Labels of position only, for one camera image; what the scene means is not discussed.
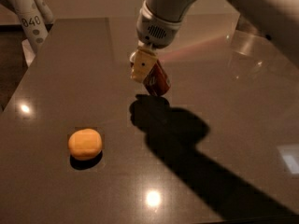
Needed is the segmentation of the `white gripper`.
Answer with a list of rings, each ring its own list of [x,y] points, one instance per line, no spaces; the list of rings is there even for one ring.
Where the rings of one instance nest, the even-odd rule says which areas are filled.
[[[136,22],[138,45],[163,49],[174,40],[180,28],[180,22],[165,21],[154,15],[143,3]],[[131,79],[142,83],[158,61],[157,55],[146,48],[138,48],[130,56]]]

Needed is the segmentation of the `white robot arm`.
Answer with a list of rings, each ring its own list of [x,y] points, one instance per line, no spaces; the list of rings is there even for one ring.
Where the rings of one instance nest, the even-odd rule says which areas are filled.
[[[232,10],[260,29],[292,63],[298,63],[299,0],[144,0],[136,22],[137,49],[130,57],[131,78],[142,82],[168,47],[190,8],[199,12]]]

